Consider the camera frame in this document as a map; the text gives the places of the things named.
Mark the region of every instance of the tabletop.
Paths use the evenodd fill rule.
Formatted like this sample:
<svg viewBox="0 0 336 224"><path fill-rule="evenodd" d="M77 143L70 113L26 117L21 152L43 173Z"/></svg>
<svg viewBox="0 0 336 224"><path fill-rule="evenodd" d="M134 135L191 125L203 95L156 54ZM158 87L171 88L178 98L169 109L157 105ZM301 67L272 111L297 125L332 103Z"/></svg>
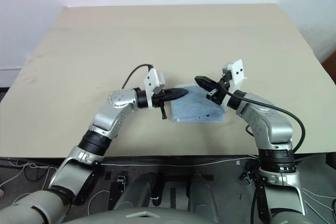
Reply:
<svg viewBox="0 0 336 224"><path fill-rule="evenodd" d="M336 86L273 4L65 8L0 104L0 156L65 157L132 69L152 63L166 88L221 77L242 59L242 90L291 111L307 136L298 153L336 151ZM126 88L143 88L146 70ZM106 156L256 154L246 123L176 123L166 105L129 115ZM293 144L300 128L293 126Z"/></svg>

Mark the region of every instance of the table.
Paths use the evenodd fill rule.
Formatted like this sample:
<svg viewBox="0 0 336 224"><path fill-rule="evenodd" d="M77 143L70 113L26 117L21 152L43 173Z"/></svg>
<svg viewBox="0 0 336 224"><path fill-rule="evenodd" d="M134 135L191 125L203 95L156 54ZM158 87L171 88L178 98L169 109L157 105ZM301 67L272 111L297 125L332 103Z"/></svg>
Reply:
<svg viewBox="0 0 336 224"><path fill-rule="evenodd" d="M294 24L273 4L65 8L0 104L0 156L65 157L108 94L152 63L166 88L219 79L242 59L242 90L302 119L298 153L336 151L336 86ZM127 88L143 88L145 69ZM256 154L246 123L174 123L160 109L130 115L107 156ZM291 120L293 144L300 137Z"/></svg>

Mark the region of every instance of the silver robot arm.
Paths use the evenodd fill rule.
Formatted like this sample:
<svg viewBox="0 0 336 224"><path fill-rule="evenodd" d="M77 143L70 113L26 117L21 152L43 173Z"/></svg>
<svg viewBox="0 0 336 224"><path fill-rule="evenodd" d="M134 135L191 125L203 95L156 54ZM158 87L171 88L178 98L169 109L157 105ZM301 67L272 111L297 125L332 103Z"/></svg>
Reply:
<svg viewBox="0 0 336 224"><path fill-rule="evenodd" d="M117 90L98 111L78 146L75 146L52 177L47 190L36 191L12 206L0 210L1 224L60 223L71 205L82 205L93 189L100 164L125 118L139 108L160 107L177 99L184 89L166 89L162 74L154 68L144 79L145 90Z"/></svg>
<svg viewBox="0 0 336 224"><path fill-rule="evenodd" d="M242 61L223 68L223 76L215 82L205 76L195 78L207 90L206 96L217 104L236 110L250 126L259 152L256 199L258 214L263 223L311 223L303 205L299 172L292 151L292 127L286 117L276 110L255 105L227 95L272 105L269 101L237 89L244 79Z"/></svg>

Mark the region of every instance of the blue cloth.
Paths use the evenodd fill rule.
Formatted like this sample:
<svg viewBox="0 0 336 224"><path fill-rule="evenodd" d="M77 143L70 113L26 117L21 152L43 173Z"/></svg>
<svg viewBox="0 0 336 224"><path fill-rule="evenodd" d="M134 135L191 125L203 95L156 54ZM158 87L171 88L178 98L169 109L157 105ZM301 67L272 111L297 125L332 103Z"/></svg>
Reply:
<svg viewBox="0 0 336 224"><path fill-rule="evenodd" d="M171 101L174 122L223 122L222 106L206 98L207 91L199 86L182 87L188 94Z"/></svg>

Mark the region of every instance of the robotic arm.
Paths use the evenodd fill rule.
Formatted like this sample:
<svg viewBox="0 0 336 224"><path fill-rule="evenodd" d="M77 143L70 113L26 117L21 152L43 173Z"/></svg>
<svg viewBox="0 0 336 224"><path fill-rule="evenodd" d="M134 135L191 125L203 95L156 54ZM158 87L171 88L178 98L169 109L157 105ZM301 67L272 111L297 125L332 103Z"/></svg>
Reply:
<svg viewBox="0 0 336 224"><path fill-rule="evenodd" d="M239 99L243 97L272 105L254 94L238 90L243 79L241 60L223 68L219 82L205 76L195 77L197 84L209 92L208 99L235 110L252 129L260 161L256 182L260 219L274 224L310 223L305 217L299 172L292 151L291 124L274 109ZM227 91L235 97L228 96Z"/></svg>
<svg viewBox="0 0 336 224"><path fill-rule="evenodd" d="M117 90L98 111L78 146L75 146L52 177L47 190L36 191L0 211L0 223L60 223L71 205L82 205L98 178L100 164L119 128L130 113L160 107L187 94L185 89L165 89L163 75L151 68L145 90Z"/></svg>

